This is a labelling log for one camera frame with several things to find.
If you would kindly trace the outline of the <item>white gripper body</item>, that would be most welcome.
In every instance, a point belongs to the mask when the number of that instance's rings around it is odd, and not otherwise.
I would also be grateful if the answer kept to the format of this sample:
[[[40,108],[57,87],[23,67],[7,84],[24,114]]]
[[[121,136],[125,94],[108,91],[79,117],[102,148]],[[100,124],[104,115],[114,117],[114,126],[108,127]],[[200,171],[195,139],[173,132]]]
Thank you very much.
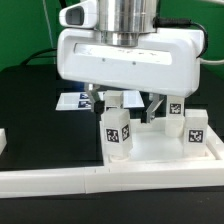
[[[200,81],[203,32],[160,28],[141,35],[136,47],[105,45],[94,30],[63,30],[57,69],[62,78],[186,98]]]

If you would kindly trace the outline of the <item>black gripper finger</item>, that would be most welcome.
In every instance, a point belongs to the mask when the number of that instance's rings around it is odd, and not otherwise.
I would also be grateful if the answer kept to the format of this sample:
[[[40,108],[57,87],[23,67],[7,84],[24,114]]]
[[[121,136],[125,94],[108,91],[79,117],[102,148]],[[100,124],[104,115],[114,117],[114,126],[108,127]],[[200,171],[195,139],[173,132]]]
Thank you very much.
[[[105,102],[100,99],[98,89],[100,86],[98,84],[85,83],[84,90],[88,95],[91,102],[91,111],[96,114],[102,114],[105,108]]]
[[[156,115],[155,112],[164,101],[164,96],[156,93],[148,93],[143,97],[144,109],[141,115],[142,123],[151,123]]]

